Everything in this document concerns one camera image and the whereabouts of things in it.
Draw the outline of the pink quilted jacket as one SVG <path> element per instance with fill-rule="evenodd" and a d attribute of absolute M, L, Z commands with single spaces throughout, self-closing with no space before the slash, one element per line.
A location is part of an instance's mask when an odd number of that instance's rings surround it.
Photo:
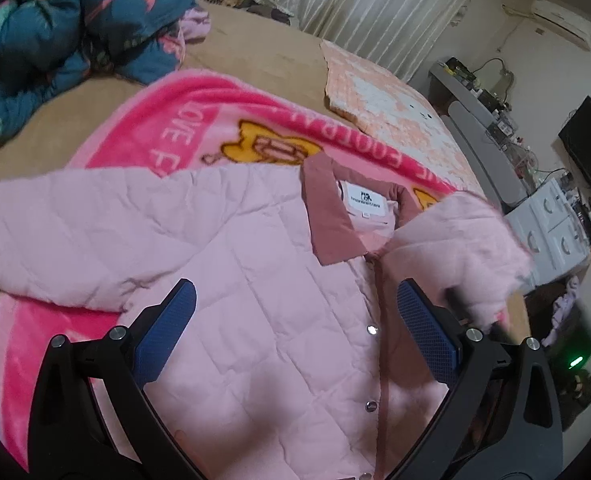
<path fill-rule="evenodd" d="M 446 389 L 396 308 L 412 278 L 493 320 L 532 261 L 469 192 L 419 210 L 325 154 L 299 166 L 0 181 L 0 290 L 123 324 L 181 278 L 198 304 L 154 408 L 216 479 L 381 479 Z"/>

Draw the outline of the pink cartoon fleece blanket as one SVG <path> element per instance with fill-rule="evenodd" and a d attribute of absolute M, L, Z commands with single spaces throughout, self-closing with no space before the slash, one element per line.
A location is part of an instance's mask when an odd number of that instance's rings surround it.
<path fill-rule="evenodd" d="M 227 162 L 299 164 L 325 152 L 367 176 L 408 188 L 420 207 L 457 190 L 396 148 L 335 118 L 210 70 L 181 70 L 139 91 L 99 129 L 102 143 L 85 166 L 144 167 L 166 176 Z M 109 312 L 0 296 L 0 440 L 27 460 L 30 398 L 46 345 L 102 336 Z"/>

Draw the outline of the white drawer cabinet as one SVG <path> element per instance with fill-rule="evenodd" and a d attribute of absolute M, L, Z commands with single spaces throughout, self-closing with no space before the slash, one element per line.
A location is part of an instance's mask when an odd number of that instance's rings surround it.
<path fill-rule="evenodd" d="M 582 206 L 580 195 L 572 197 L 557 179 L 519 202 L 501 203 L 533 260 L 532 270 L 522 279 L 525 294 L 561 278 L 581 276 L 591 264 L 591 215 L 581 214 Z"/>

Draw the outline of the blue floral comforter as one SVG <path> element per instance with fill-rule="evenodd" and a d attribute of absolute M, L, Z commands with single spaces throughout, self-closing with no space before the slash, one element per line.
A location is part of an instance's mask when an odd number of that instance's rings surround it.
<path fill-rule="evenodd" d="M 196 0 L 0 0 L 0 145 L 91 76 L 152 84 L 210 31 Z"/>

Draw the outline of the lilac cloth on chair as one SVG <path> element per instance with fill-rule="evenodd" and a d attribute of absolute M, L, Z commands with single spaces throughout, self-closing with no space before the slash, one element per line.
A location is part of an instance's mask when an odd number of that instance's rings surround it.
<path fill-rule="evenodd" d="M 580 287 L 579 278 L 577 276 L 571 276 L 565 285 L 565 293 L 553 303 L 551 331 L 543 341 L 546 347 L 551 347 L 558 339 L 563 322 L 569 317 L 576 300 L 580 298 Z"/>

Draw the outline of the peach kitty blanket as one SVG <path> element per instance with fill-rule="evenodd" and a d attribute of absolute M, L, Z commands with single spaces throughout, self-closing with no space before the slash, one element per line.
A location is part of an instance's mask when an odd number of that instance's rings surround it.
<path fill-rule="evenodd" d="M 385 68 L 324 40 L 329 110 L 396 148 L 457 190 L 482 194 L 466 156 L 437 111 Z"/>

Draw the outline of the tan bed sheet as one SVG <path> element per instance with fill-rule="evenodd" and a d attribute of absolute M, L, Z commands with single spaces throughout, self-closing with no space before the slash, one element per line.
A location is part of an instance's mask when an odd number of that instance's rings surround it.
<path fill-rule="evenodd" d="M 211 70 L 330 116 L 328 66 L 320 39 L 223 6 L 210 6 L 214 24 L 202 44 L 192 44 L 184 68 Z M 102 140 L 96 130 L 139 84 L 91 78 L 58 96 L 0 148 L 0 180 L 36 176 L 66 165 L 85 166 Z"/>

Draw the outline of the grey curved shelf unit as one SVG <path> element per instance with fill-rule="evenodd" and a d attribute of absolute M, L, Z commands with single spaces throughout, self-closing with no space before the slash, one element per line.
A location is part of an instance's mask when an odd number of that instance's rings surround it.
<path fill-rule="evenodd" d="M 442 62 L 429 69 L 427 97 L 465 154 L 474 176 L 492 203 L 505 214 L 526 197 L 506 151 L 497 142 L 501 129 L 492 113 Z"/>

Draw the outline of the white air conditioner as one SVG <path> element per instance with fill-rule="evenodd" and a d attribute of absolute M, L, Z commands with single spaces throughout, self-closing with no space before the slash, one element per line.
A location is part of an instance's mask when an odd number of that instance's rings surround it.
<path fill-rule="evenodd" d="M 591 21 L 587 18 L 549 0 L 533 0 L 531 15 L 558 36 L 591 51 Z"/>

